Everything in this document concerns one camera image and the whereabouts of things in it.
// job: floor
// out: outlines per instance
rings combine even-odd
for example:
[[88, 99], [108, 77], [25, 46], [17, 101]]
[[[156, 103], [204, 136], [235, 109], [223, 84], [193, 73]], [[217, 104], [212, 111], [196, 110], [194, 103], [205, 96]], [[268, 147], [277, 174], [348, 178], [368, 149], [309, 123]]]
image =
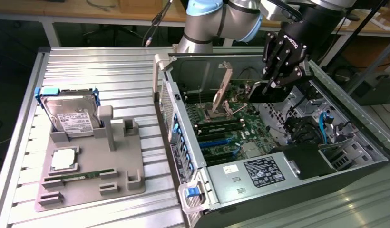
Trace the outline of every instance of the floor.
[[[113, 45], [110, 31], [90, 36], [88, 43], [82, 39], [82, 34], [96, 30], [98, 25], [56, 23], [54, 28], [62, 47], [108, 47]], [[148, 29], [145, 26], [137, 28], [125, 26], [125, 28], [134, 29], [134, 32], [141, 35]], [[150, 45], [170, 46], [170, 44], [178, 43], [181, 34], [182, 28], [160, 27]], [[249, 42], [233, 42], [233, 46], [263, 46], [263, 36], [264, 32], [260, 31]], [[141, 41], [140, 38], [120, 33], [116, 39], [116, 46], [138, 47], [141, 46]], [[319, 52], [313, 53], [313, 59], [320, 56], [319, 53], [327, 50], [329, 42], [331, 39]], [[213, 45], [220, 46], [221, 44], [223, 39], [214, 38]], [[0, 167], [9, 145], [8, 139], [14, 127], [36, 51], [38, 47], [46, 46], [48, 41], [42, 27], [37, 22], [0, 20], [0, 122], [2, 122], [2, 127], [0, 127]]]

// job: circuit board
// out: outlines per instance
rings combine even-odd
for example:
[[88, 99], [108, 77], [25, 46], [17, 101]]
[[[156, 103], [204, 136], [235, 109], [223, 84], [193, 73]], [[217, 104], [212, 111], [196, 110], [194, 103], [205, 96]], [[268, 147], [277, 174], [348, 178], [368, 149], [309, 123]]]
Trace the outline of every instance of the circuit board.
[[[265, 130], [265, 125], [259, 117], [259, 112], [252, 105], [247, 102], [245, 94], [237, 92], [239, 84], [252, 83], [244, 80], [231, 81], [229, 88], [225, 92], [224, 102], [221, 107], [210, 112], [212, 102], [185, 104], [185, 109], [192, 126], [210, 123], [227, 123], [233, 122], [232, 125], [241, 126], [239, 129], [225, 131], [220, 133], [220, 137], [224, 135], [227, 144], [201, 148], [201, 153], [208, 165], [227, 163], [237, 160], [247, 159], [249, 155], [240, 149], [244, 143], [253, 142], [259, 148], [260, 155], [269, 152], [272, 147], [277, 145], [271, 134]], [[202, 131], [196, 131], [198, 145], [206, 142], [214, 142], [216, 139], [208, 140], [208, 135], [216, 135], [213, 132], [208, 132], [202, 135]]]

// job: motherboard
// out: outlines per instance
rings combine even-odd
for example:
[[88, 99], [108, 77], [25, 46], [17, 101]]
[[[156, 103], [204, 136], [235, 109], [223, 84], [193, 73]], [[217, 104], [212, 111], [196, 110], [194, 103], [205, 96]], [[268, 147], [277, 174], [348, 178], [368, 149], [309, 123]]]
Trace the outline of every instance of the motherboard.
[[231, 80], [221, 104], [212, 111], [213, 94], [185, 95], [185, 110], [208, 166], [265, 155], [277, 142], [247, 102], [252, 80]]

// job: hard drive label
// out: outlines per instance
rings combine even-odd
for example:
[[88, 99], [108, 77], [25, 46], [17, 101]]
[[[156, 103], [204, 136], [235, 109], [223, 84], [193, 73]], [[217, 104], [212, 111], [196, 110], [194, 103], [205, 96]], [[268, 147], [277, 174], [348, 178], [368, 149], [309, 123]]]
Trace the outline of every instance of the hard drive label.
[[257, 188], [285, 180], [272, 157], [247, 161], [244, 166]]
[[92, 123], [88, 113], [57, 114], [57, 118], [66, 134], [92, 131]]

